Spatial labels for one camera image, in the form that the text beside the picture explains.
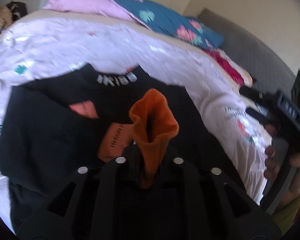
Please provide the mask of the right hand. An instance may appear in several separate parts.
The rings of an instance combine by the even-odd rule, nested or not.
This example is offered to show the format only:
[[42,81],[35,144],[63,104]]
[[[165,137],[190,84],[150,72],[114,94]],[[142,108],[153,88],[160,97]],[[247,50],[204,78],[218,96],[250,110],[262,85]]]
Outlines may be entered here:
[[273,213],[291,204],[300,195],[300,132],[292,128],[265,125],[272,144],[265,150],[267,179],[261,206]]

